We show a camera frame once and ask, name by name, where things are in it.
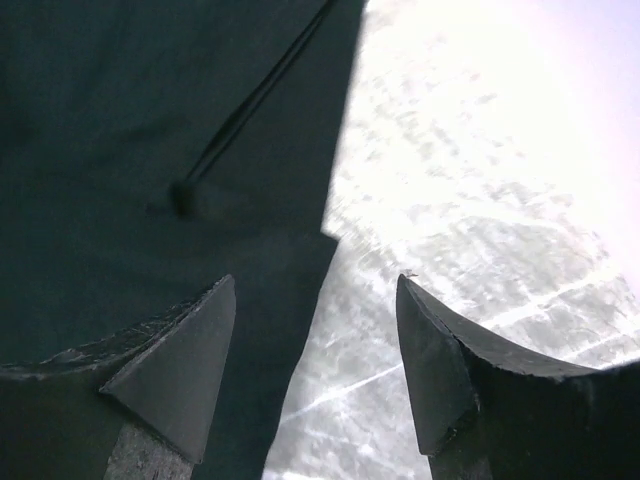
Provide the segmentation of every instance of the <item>marble countertop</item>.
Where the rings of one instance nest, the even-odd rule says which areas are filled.
[[[553,89],[505,81],[507,57],[486,49],[516,48],[506,29],[440,3],[367,6],[326,215],[341,244],[266,479],[431,478],[398,347],[400,273],[547,355],[640,357],[640,310],[573,194],[580,147]]]

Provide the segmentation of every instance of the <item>table surface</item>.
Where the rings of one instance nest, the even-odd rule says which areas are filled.
[[[367,6],[325,222],[341,244],[265,479],[431,478],[398,347],[400,273],[547,355],[640,357],[640,310],[574,195],[581,146],[540,58],[454,9]]]

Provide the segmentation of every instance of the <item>dark cloth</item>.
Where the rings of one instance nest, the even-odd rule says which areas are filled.
[[[2,2],[0,363],[230,273],[236,325],[193,478],[260,478],[336,246],[320,228],[362,8]]]

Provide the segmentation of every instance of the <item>black fabric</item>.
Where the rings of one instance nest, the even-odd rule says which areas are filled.
[[[193,477],[260,478],[336,246],[320,227],[362,8],[2,2],[0,364],[232,274],[238,314]],[[169,195],[185,179],[188,221]]]

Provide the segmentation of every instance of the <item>black garment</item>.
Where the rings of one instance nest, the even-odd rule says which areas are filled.
[[[320,226],[362,8],[2,2],[0,364],[232,274],[237,318],[193,478],[260,478],[335,250]]]

